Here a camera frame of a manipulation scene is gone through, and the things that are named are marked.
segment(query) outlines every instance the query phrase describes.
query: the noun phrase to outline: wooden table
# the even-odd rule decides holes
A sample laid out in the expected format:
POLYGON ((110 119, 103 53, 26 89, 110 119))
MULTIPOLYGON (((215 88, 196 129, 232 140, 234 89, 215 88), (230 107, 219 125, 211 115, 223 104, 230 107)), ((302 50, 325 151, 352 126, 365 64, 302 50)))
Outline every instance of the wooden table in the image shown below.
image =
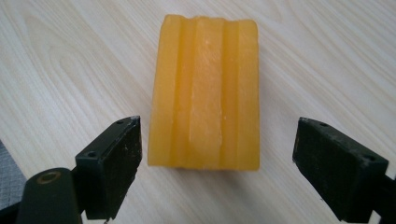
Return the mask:
POLYGON ((140 115, 144 159, 114 223, 338 223, 291 160, 297 121, 331 124, 396 174, 396 4, 385 2, 1 1, 0 138, 30 177, 73 168, 110 123, 140 115), (171 13, 258 23, 259 172, 147 166, 171 13))

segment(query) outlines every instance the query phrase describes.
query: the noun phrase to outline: table surface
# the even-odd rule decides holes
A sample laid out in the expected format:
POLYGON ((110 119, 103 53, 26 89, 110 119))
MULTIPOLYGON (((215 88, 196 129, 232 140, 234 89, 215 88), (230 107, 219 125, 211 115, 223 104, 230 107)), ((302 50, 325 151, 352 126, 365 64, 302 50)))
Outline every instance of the table surface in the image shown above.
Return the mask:
POLYGON ((113 121, 140 115, 144 159, 114 223, 338 223, 292 162, 297 121, 329 123, 395 176, 395 3, 1 1, 0 138, 30 177, 73 168, 113 121), (148 167, 166 14, 257 22, 260 171, 148 167))

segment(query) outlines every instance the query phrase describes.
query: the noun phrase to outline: yellow soap bar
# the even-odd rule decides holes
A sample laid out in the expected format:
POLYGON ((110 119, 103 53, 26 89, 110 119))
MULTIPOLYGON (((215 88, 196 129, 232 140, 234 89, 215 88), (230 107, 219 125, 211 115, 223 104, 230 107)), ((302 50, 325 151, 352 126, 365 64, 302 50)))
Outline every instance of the yellow soap bar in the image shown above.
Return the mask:
POLYGON ((148 165, 260 167, 259 46, 254 21, 165 17, 148 165))

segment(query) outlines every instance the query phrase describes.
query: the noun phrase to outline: screw hole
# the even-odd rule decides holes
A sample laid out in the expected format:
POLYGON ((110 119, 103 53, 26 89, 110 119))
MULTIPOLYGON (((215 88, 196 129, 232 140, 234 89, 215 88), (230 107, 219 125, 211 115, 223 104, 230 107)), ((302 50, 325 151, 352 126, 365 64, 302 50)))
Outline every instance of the screw hole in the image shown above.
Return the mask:
POLYGON ((87 153, 87 156, 89 156, 89 157, 96 157, 96 152, 90 151, 89 153, 87 153))
POLYGON ((370 155, 364 155, 363 158, 369 160, 369 161, 375 161, 375 157, 374 156, 370 156, 370 155))

